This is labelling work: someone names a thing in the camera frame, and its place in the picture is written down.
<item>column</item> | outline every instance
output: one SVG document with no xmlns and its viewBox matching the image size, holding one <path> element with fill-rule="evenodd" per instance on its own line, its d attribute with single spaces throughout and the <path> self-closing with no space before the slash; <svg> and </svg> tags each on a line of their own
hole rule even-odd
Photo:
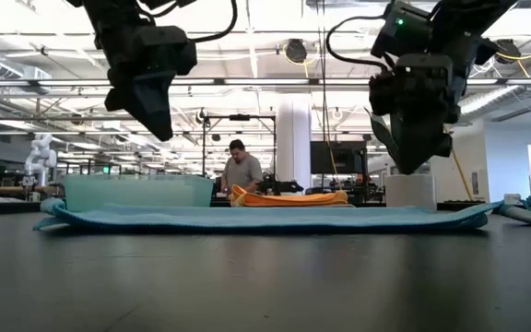
<svg viewBox="0 0 531 332">
<path fill-rule="evenodd" d="M 279 181 L 304 189 L 311 178 L 311 98 L 308 94 L 282 95 L 277 108 L 276 172 Z"/>
</svg>

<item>dark table surface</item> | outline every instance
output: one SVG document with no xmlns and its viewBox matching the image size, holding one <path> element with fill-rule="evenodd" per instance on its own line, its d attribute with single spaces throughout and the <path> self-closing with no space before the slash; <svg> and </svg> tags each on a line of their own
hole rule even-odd
<svg viewBox="0 0 531 332">
<path fill-rule="evenodd" d="M 87 235 L 0 216 L 0 331 L 531 331 L 531 227 Z"/>
</svg>

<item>man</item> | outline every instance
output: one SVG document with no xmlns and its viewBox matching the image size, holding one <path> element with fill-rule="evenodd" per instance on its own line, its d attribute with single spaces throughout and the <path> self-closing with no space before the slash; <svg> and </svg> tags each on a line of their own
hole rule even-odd
<svg viewBox="0 0 531 332">
<path fill-rule="evenodd" d="M 237 184 L 249 193 L 254 192 L 263 178 L 259 160 L 245 151 L 245 145 L 240 139 L 230 142 L 229 152 L 230 158 L 222 173 L 220 190 L 228 193 Z"/>
</svg>

